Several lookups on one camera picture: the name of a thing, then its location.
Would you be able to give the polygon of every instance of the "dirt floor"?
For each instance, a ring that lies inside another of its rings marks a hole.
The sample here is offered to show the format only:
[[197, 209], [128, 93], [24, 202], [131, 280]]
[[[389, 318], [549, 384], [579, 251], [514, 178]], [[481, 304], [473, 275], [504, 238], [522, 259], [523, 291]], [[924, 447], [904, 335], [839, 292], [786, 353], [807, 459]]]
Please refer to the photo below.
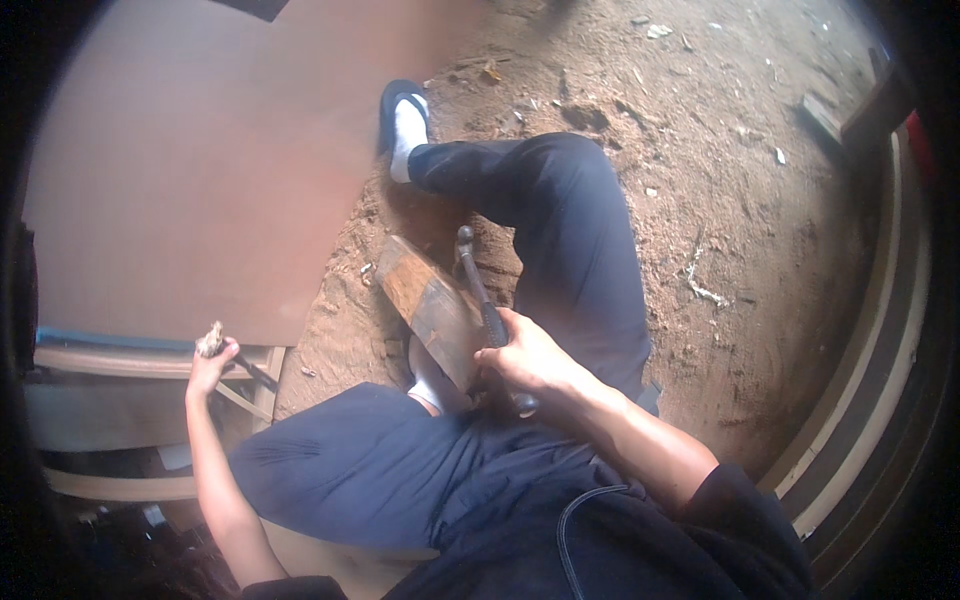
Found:
[[[862, 26], [825, 0], [491, 4], [474, 41], [426, 84], [434, 141], [569, 131], [604, 147], [633, 215], [661, 415], [758, 478], [832, 374], [872, 260], [869, 204], [796, 111], [808, 91], [841, 119], [853, 111], [873, 82]], [[673, 33], [650, 38], [652, 25]], [[278, 419], [361, 381], [406, 385], [404, 326], [362, 273], [386, 234], [448, 267], [456, 228], [473, 222], [488, 286], [512, 302], [512, 231], [390, 184], [385, 167], [288, 353]], [[691, 289], [698, 254], [694, 281], [728, 306]]]

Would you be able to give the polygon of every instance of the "right hand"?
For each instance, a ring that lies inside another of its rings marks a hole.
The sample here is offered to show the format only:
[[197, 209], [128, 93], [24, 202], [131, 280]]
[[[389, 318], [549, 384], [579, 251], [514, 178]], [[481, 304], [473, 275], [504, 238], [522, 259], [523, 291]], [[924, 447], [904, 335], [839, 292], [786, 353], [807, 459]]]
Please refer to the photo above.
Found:
[[576, 375], [586, 371], [532, 319], [509, 308], [497, 307], [496, 311], [507, 326], [510, 343], [477, 350], [473, 359], [481, 367], [496, 369], [508, 383], [534, 396], [565, 390]]

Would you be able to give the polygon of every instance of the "hammer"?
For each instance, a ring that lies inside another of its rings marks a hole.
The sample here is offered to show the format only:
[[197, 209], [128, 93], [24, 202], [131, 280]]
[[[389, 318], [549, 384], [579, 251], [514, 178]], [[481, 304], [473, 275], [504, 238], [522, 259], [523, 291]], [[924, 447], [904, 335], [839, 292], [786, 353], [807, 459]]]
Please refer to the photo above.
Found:
[[[461, 264], [464, 265], [464, 271], [467, 273], [467, 281], [470, 285], [470, 292], [473, 297], [480, 302], [480, 316], [483, 318], [483, 325], [487, 329], [487, 342], [491, 348], [503, 348], [510, 342], [510, 336], [507, 334], [507, 327], [503, 324], [503, 319], [496, 312], [496, 307], [490, 301], [487, 295], [487, 288], [484, 287], [480, 279], [480, 272], [477, 271], [477, 265], [473, 261], [473, 228], [464, 225], [457, 231], [457, 255], [460, 257]], [[522, 419], [530, 417], [537, 412], [540, 403], [536, 398], [525, 392], [518, 392], [512, 389], [512, 386], [503, 382], [506, 387], [510, 400], [513, 401], [516, 412]]]

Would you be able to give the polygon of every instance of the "person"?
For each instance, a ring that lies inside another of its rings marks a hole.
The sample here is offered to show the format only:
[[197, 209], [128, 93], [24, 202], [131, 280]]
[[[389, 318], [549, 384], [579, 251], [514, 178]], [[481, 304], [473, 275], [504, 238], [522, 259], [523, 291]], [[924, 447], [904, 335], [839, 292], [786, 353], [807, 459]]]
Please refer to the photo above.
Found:
[[408, 393], [363, 383], [225, 456], [206, 411], [239, 347], [194, 358], [197, 494], [245, 598], [343, 598], [288, 578], [258, 520], [322, 540], [434, 548], [387, 598], [775, 598], [811, 594], [773, 495], [658, 418], [634, 236], [616, 173], [571, 133], [427, 143], [422, 92], [384, 92], [390, 174], [516, 228], [510, 343], [477, 352], [540, 400], [528, 420], [467, 405], [414, 338]]

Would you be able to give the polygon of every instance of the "navy pants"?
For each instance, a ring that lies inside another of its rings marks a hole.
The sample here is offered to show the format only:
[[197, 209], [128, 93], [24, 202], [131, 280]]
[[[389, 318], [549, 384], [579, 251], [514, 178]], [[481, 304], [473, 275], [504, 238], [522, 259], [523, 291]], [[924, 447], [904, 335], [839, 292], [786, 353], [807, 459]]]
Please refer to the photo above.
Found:
[[[630, 216], [599, 146], [571, 133], [418, 146], [418, 187], [516, 228], [515, 310], [629, 398], [650, 353]], [[643, 406], [654, 415], [656, 403]], [[257, 513], [322, 540], [443, 549], [473, 507], [509, 510], [530, 486], [624, 483], [593, 451], [535, 420], [483, 411], [430, 417], [400, 390], [364, 383], [280, 421], [231, 455]]]

